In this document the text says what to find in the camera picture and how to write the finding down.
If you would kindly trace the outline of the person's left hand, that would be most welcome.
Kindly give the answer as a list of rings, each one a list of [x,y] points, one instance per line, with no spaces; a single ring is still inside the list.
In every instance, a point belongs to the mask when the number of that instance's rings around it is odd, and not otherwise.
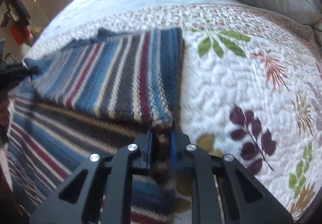
[[[10,121],[10,111],[9,111],[9,104],[10,101],[7,96],[5,96],[3,99],[1,99],[0,104],[0,123],[1,126],[7,128]]]

